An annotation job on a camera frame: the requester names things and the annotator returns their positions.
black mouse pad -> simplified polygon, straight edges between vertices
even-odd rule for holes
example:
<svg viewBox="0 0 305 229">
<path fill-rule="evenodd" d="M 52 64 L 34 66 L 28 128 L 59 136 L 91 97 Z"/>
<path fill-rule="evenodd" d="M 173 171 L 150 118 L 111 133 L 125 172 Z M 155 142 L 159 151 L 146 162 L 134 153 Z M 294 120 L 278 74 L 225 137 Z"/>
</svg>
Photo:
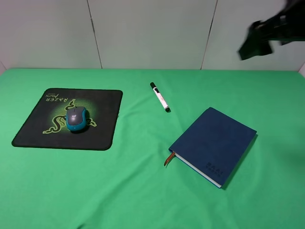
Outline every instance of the black mouse pad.
<svg viewBox="0 0 305 229">
<path fill-rule="evenodd" d="M 50 88 L 36 104 L 12 141 L 17 147 L 106 150 L 112 145 L 122 100 L 119 90 Z M 87 109 L 85 129 L 70 132 L 68 109 Z"/>
</svg>

blue notebook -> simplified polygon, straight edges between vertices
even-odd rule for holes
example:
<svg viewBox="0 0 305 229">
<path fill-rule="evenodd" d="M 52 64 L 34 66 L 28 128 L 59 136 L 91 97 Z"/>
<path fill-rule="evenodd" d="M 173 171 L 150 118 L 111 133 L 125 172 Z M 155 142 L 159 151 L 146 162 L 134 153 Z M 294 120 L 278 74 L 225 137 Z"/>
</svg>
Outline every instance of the blue notebook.
<svg viewBox="0 0 305 229">
<path fill-rule="evenodd" d="M 169 150 L 221 188 L 255 134 L 255 130 L 210 107 Z"/>
</svg>

marker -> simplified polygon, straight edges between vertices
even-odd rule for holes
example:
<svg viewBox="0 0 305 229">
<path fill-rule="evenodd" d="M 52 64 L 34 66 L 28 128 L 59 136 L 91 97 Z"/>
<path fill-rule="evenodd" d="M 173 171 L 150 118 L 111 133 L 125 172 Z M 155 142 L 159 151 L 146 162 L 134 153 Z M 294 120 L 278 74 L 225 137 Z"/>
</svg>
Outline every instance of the marker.
<svg viewBox="0 0 305 229">
<path fill-rule="evenodd" d="M 156 85 L 151 82 L 151 87 L 153 89 L 153 91 L 155 92 L 156 96 L 158 97 L 158 99 L 160 100 L 160 103 L 162 104 L 163 108 L 165 109 L 166 112 L 170 112 L 170 107 L 167 105 L 166 101 L 163 99 L 161 93 L 159 92 L 158 88 L 156 87 Z"/>
</svg>

green tablecloth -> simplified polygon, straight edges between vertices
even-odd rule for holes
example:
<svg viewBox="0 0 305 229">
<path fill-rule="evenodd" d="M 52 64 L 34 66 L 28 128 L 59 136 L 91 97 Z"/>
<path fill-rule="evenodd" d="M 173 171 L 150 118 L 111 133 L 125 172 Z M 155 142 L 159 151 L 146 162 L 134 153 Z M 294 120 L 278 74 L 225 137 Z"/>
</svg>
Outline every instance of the green tablecloth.
<svg viewBox="0 0 305 229">
<path fill-rule="evenodd" d="M 11 146 L 50 87 L 123 91 L 109 150 Z M 0 96 L 1 229 L 304 228 L 305 79 L 298 73 L 15 69 L 0 76 Z M 226 189 L 177 158 L 163 166 L 168 147 L 210 106 L 258 134 Z"/>
</svg>

blue computer mouse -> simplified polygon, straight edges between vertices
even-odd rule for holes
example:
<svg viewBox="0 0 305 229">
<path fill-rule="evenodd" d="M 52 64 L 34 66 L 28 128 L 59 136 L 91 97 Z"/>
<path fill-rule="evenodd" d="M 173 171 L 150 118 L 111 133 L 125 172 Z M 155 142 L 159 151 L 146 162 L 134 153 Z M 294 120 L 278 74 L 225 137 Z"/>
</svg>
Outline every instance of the blue computer mouse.
<svg viewBox="0 0 305 229">
<path fill-rule="evenodd" d="M 86 108 L 78 106 L 67 110 L 66 124 L 70 131 L 79 131 L 86 127 Z"/>
</svg>

